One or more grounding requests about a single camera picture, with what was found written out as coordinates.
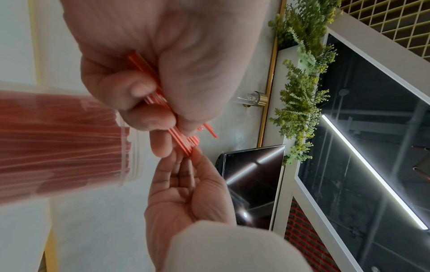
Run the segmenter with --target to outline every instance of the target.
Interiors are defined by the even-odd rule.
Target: black monitor
[[[215,166],[227,182],[238,225],[270,229],[285,146],[223,153]]]

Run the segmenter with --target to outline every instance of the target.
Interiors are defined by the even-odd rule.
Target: white sleeve
[[[272,232],[201,221],[172,239],[164,272],[311,272]]]

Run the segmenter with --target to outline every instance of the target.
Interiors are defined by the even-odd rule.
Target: wire mesh
[[[315,272],[340,272],[324,243],[294,199],[284,238],[304,255]]]
[[[430,61],[430,0],[343,0],[341,9]]]

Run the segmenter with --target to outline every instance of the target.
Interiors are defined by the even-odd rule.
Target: artificial plant
[[[321,110],[317,104],[328,100],[328,90],[316,91],[321,73],[335,59],[336,52],[332,45],[321,43],[326,34],[327,25],[333,22],[340,0],[298,0],[297,4],[287,5],[285,17],[276,16],[269,26],[275,31],[280,49],[298,45],[298,54],[302,69],[294,66],[290,60],[284,61],[288,68],[289,83],[280,92],[285,108],[276,109],[277,118],[270,121],[280,126],[281,135],[295,139],[290,153],[284,157],[284,164],[295,160],[311,159],[307,153],[312,147],[308,142],[314,136]]]

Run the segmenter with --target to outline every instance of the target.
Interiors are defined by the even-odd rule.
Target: plastic container
[[[0,204],[139,179],[146,134],[91,96],[0,82]]]

